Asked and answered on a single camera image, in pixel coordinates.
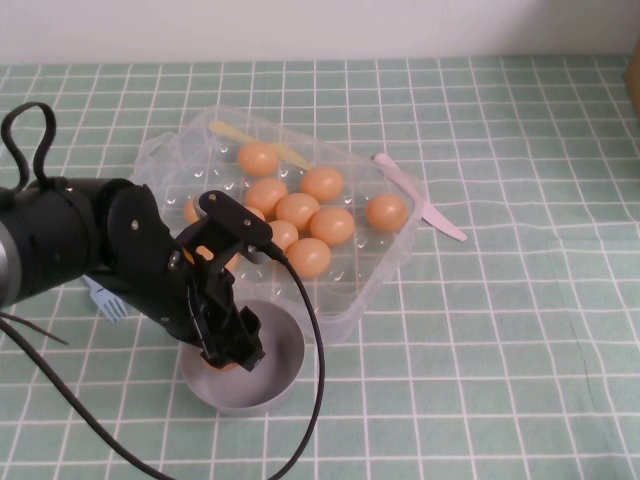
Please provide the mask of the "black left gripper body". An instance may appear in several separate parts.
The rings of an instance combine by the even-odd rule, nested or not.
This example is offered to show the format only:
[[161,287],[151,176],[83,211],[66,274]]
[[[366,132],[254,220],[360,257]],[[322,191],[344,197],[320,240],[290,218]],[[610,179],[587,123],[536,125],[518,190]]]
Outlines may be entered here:
[[234,276],[203,262],[163,271],[128,268],[114,273],[125,302],[163,326],[174,338],[208,350],[229,335],[235,315]]

